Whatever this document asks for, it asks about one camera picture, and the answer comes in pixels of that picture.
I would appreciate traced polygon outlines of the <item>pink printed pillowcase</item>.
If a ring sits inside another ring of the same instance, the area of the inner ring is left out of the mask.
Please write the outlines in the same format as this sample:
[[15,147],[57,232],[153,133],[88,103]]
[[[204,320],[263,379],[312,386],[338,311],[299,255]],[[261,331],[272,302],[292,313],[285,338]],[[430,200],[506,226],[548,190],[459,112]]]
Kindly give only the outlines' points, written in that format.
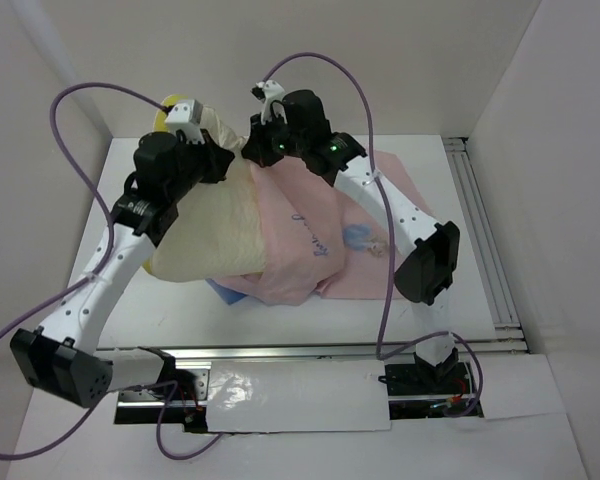
[[324,299],[378,300],[388,272],[385,230],[348,196],[285,158],[252,166],[264,264],[217,279],[268,305]]

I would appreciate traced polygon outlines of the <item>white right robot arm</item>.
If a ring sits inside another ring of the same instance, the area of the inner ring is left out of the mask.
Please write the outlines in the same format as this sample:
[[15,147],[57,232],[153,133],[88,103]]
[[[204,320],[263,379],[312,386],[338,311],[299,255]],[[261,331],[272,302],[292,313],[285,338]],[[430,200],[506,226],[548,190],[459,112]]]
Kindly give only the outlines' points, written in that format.
[[454,338],[442,328],[458,262],[459,228],[452,221],[441,223],[402,193],[377,168],[369,148],[333,131],[313,91],[286,92],[269,80],[251,93],[261,110],[250,119],[243,157],[263,170],[286,158],[301,160],[387,231],[390,253],[403,258],[390,265],[389,284],[411,302],[425,330],[424,340],[415,345],[416,379],[424,390],[440,391],[458,363]]

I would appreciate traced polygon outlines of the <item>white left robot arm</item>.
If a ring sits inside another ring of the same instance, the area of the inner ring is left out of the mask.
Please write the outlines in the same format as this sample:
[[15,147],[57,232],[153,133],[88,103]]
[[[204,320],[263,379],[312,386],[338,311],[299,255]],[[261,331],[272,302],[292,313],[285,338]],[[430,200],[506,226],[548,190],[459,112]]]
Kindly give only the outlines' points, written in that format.
[[82,286],[65,295],[35,330],[18,329],[10,340],[29,385],[82,408],[104,397],[115,367],[94,353],[111,312],[174,224],[179,201],[199,183],[223,181],[233,159],[206,129],[197,139],[178,130],[139,140],[135,169],[113,205],[113,225],[82,274]]

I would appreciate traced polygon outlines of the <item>cream quilted pillow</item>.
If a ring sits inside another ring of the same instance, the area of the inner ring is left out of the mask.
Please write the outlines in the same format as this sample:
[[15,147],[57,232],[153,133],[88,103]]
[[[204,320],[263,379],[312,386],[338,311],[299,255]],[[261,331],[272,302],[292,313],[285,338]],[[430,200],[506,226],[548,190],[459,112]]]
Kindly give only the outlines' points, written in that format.
[[178,218],[143,264],[149,275],[160,280],[222,279],[259,274],[266,266],[251,163],[240,155],[246,139],[209,106],[203,107],[201,127],[235,158],[223,181],[200,183],[178,203]]

